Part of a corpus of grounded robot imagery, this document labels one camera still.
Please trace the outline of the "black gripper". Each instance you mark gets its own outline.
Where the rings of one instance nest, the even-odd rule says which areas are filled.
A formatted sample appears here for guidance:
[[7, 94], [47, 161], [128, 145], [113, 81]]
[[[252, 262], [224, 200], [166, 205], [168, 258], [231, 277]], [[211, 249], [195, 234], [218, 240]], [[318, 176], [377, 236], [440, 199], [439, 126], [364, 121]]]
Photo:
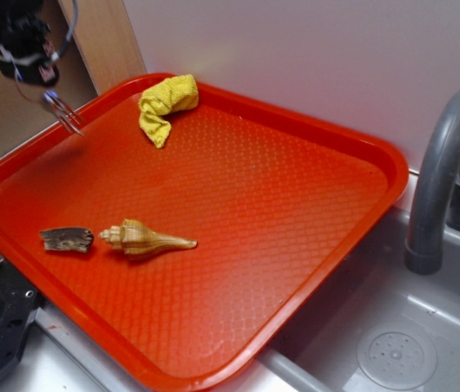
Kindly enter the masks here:
[[32, 86], [53, 87], [59, 70], [50, 65], [55, 52], [51, 32], [38, 14], [42, 1], [0, 1], [0, 72]]

